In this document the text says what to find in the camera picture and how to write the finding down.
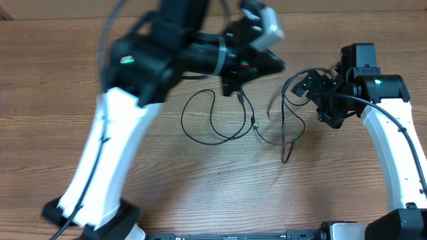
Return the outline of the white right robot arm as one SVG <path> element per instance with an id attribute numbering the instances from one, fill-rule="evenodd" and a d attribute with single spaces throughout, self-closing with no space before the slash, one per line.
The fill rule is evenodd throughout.
<path id="1" fill-rule="evenodd" d="M 341 49 L 332 75 L 309 68 L 289 78 L 304 78 L 292 88 L 317 107 L 318 120 L 339 129 L 352 116 L 362 120 L 382 169 L 388 213 L 371 223 L 327 221 L 309 239 L 425 239 L 426 156 L 417 136 L 411 96 L 400 75 L 385 75 L 373 43 Z"/>

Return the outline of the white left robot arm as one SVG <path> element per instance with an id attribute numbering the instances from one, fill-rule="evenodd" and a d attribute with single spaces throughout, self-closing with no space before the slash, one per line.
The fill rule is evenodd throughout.
<path id="1" fill-rule="evenodd" d="M 285 38 L 282 20 L 259 1 L 242 1 L 242 18 L 226 20 L 217 34 L 201 32 L 207 1 L 162 1 L 110 43 L 124 5 L 114 5 L 101 30 L 96 57 L 101 92 L 79 165 L 66 192 L 42 211 L 58 233 L 76 225 L 84 239 L 145 238 L 137 207 L 121 194 L 143 136 L 180 81 L 217 76 L 230 96 L 285 67 L 271 51 Z"/>

